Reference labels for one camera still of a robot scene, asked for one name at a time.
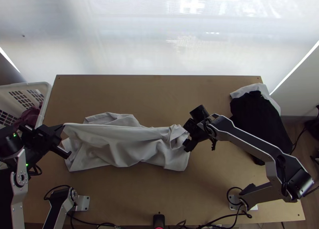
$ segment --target floor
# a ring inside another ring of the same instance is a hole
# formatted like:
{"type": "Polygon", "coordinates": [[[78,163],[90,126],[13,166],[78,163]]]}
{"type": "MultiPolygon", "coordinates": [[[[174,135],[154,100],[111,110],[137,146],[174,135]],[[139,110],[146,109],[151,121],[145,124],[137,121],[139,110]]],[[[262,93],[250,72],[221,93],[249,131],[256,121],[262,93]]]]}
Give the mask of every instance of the floor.
{"type": "MultiPolygon", "coordinates": [[[[292,142],[295,142],[298,134],[303,129],[303,124],[286,123],[285,128],[292,142]]],[[[306,170],[312,175],[315,182],[319,181],[319,166],[316,165],[311,159],[310,155],[315,155],[319,149],[319,142],[316,141],[308,132],[305,132],[298,142],[296,150],[293,152],[293,156],[296,156],[306,170]]],[[[290,221],[284,222],[285,229],[312,229],[314,225],[319,225],[319,190],[308,195],[301,200],[303,210],[305,212],[305,221],[290,221]]],[[[76,229],[93,229],[94,226],[80,226],[76,225],[76,229]]],[[[41,224],[26,224],[26,229],[40,229],[41,224]]],[[[128,227],[129,229],[144,228],[150,229],[150,227],[128,227]]],[[[65,225],[63,229],[70,229],[70,226],[65,225]]],[[[283,229],[281,223],[259,223],[259,224],[243,224],[236,225],[234,229],[283,229]]]]}

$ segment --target purple cloth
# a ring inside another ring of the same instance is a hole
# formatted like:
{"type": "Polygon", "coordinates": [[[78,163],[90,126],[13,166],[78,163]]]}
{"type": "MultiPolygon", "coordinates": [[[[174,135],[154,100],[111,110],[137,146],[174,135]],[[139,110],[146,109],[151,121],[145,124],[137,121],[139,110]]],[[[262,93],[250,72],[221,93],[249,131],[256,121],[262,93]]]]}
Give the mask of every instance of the purple cloth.
{"type": "Polygon", "coordinates": [[[25,122],[30,127],[34,128],[37,122],[37,117],[39,116],[39,113],[41,110],[41,106],[42,106],[42,102],[40,103],[39,108],[36,106],[32,106],[31,108],[24,111],[22,115],[20,116],[20,118],[18,118],[17,121],[13,123],[14,128],[18,130],[19,125],[22,124],[23,122],[25,122]]]}

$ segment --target metal bracket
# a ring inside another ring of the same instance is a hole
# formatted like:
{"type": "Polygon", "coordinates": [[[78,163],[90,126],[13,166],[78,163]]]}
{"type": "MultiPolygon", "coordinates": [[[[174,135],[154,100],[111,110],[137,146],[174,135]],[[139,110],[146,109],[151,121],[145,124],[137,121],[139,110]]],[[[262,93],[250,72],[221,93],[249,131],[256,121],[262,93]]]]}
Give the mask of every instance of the metal bracket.
{"type": "Polygon", "coordinates": [[[77,205],[72,208],[72,211],[87,211],[90,205],[90,197],[78,195],[76,204],[77,205]]]}
{"type": "MultiPolygon", "coordinates": [[[[234,204],[238,204],[238,203],[241,202],[241,200],[239,200],[239,198],[236,195],[228,195],[228,199],[234,204]]],[[[239,205],[233,205],[233,204],[229,203],[229,209],[230,210],[237,211],[238,208],[239,208],[239,205]]],[[[257,211],[258,210],[258,205],[256,204],[250,210],[257,211]]]]}

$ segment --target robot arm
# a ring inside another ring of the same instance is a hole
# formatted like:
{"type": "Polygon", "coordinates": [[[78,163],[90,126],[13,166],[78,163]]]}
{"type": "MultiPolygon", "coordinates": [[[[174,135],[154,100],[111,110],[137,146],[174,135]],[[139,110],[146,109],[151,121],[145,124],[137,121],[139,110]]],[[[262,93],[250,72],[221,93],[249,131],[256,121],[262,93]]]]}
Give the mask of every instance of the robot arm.
{"type": "MultiPolygon", "coordinates": [[[[31,178],[29,170],[35,167],[48,151],[55,152],[64,159],[71,154],[59,146],[63,125],[41,125],[36,129],[20,125],[19,129],[22,131],[21,138],[13,126],[0,130],[0,160],[8,167],[0,170],[0,213],[3,216],[1,225],[4,228],[24,228],[22,201],[28,192],[31,178]]],[[[90,197],[80,196],[74,188],[68,186],[53,191],[47,200],[51,209],[43,228],[53,229],[63,227],[68,211],[87,211],[90,197]]]]}
{"type": "Polygon", "coordinates": [[[214,144],[217,140],[230,141],[265,162],[269,182],[260,186],[249,184],[238,195],[247,211],[266,201],[283,199],[285,202],[297,202],[314,184],[312,177],[296,157],[236,128],[225,116],[209,115],[202,105],[190,114],[193,118],[186,122],[184,128],[192,139],[184,142],[185,151],[193,150],[198,142],[206,139],[212,140],[214,144]]]}

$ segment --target plastic basket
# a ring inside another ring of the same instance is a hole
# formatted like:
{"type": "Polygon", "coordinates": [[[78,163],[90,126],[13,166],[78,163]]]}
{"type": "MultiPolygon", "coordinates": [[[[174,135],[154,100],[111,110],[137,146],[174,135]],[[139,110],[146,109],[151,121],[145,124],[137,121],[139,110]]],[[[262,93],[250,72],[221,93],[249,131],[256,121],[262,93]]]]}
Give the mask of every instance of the plastic basket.
{"type": "Polygon", "coordinates": [[[42,102],[35,127],[41,126],[50,93],[51,85],[47,82],[0,86],[0,128],[12,125],[25,110],[32,106],[39,107],[42,102]]]}

